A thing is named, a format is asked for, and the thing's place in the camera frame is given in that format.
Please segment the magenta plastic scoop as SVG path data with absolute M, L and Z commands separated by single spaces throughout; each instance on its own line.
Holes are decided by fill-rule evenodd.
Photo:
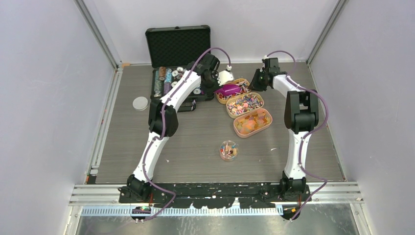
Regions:
M 222 94 L 224 96 L 233 95 L 241 91 L 240 86 L 236 84 L 225 84 L 220 89 L 216 90 L 215 94 Z

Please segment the clear round plastic jar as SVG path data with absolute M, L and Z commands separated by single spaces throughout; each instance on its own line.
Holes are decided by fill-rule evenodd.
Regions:
M 219 148 L 220 158 L 225 162 L 234 161 L 238 152 L 238 144 L 233 141 L 224 141 Z

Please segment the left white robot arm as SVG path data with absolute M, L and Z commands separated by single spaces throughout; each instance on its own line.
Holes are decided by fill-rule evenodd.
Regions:
M 206 94 L 219 89 L 219 65 L 219 59 L 207 52 L 188 65 L 183 77 L 166 95 L 151 102 L 147 144 L 126 185 L 118 189 L 121 203 L 143 203 L 149 199 L 152 189 L 156 188 L 152 180 L 160 154 L 179 127 L 177 112 L 180 106 L 196 88 Z

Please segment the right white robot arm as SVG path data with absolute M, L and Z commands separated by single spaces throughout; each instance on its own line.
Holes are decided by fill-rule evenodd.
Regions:
M 289 150 L 277 193 L 281 199 L 292 201 L 306 193 L 304 169 L 310 132 L 319 123 L 318 98 L 282 72 L 278 58 L 264 57 L 262 62 L 263 67 L 255 71 L 250 89 L 262 92 L 272 88 L 286 99 L 284 125 L 288 129 Z

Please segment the pink tray popsicle candies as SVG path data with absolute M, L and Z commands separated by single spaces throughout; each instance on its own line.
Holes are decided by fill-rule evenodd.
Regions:
M 233 121 L 233 129 L 237 136 L 245 139 L 269 128 L 272 122 L 270 113 L 264 108 L 258 108 L 237 117 Z

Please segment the orange tray with lollipops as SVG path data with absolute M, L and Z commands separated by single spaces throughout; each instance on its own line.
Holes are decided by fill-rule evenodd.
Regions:
M 226 104 L 226 102 L 234 97 L 249 93 L 249 81 L 244 78 L 236 79 L 232 82 L 225 84 L 222 88 L 215 92 L 217 100 L 221 104 Z

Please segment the beige tray swirl lollipops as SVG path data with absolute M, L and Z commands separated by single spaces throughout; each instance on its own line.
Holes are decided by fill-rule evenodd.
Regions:
M 233 119 L 262 108 L 263 106 L 264 99 L 256 92 L 246 93 L 244 95 L 231 98 L 226 102 L 226 110 L 228 115 Z

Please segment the black poker chip case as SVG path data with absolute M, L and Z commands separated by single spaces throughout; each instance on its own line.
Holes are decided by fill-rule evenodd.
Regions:
M 187 69 L 204 51 L 210 48 L 208 25 L 149 28 L 145 32 L 151 59 L 152 106 L 173 88 L 182 75 L 176 75 L 178 67 Z

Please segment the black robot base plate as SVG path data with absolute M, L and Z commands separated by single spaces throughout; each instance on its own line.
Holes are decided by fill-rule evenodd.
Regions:
M 279 183 L 166 183 L 158 187 L 139 185 L 134 191 L 130 185 L 118 188 L 120 203 L 145 203 L 162 208 L 201 209 L 230 208 L 238 203 L 242 209 L 272 208 L 275 203 L 287 202 L 299 206 L 311 191 L 283 189 Z

